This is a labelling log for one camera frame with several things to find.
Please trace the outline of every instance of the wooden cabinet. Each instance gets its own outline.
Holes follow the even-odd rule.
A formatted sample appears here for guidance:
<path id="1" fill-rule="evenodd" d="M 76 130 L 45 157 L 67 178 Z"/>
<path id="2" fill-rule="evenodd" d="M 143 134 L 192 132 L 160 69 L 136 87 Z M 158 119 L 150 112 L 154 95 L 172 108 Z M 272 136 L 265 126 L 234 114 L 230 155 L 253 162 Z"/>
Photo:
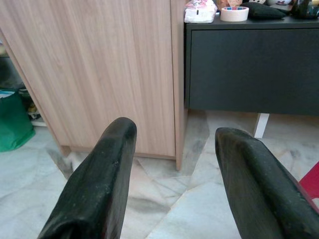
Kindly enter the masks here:
<path id="1" fill-rule="evenodd" d="M 0 0 L 7 51 L 61 149 L 90 149 L 129 117 L 137 153 L 181 158 L 184 2 Z"/>

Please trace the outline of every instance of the black cushion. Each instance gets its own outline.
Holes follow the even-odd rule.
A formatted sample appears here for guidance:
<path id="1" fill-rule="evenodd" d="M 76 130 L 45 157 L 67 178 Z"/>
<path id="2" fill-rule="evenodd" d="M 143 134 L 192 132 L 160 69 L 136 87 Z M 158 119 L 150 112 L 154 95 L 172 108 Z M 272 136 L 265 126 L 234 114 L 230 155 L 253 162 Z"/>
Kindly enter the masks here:
<path id="1" fill-rule="evenodd" d="M 249 8 L 248 17 L 254 19 L 280 19 L 286 16 L 281 11 L 256 2 L 245 2 L 241 4 Z"/>

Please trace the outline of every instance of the dark gray drawer front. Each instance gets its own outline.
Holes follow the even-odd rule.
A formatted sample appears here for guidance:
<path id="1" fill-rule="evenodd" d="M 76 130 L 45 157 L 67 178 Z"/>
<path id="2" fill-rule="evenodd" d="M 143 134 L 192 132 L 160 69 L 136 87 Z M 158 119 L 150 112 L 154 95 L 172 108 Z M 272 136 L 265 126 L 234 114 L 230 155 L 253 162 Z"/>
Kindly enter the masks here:
<path id="1" fill-rule="evenodd" d="M 194 30 L 191 109 L 319 115 L 319 29 Z"/>

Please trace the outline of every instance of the green shopping bag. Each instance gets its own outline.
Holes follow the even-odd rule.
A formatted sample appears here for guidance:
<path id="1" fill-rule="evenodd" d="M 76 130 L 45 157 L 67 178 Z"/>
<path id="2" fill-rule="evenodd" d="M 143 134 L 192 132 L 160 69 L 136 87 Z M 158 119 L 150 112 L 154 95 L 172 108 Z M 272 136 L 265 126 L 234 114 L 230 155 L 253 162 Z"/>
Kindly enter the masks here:
<path id="1" fill-rule="evenodd" d="M 0 152 L 19 148 L 34 135 L 18 92 L 0 90 Z"/>

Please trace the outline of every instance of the dark gray cabinet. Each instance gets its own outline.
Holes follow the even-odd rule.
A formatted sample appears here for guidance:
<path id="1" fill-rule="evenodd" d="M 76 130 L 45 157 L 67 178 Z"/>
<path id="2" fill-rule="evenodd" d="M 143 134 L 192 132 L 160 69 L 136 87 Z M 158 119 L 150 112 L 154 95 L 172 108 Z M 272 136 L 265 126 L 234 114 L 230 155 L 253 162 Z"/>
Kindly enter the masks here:
<path id="1" fill-rule="evenodd" d="M 319 21 L 186 25 L 191 109 L 319 115 Z"/>

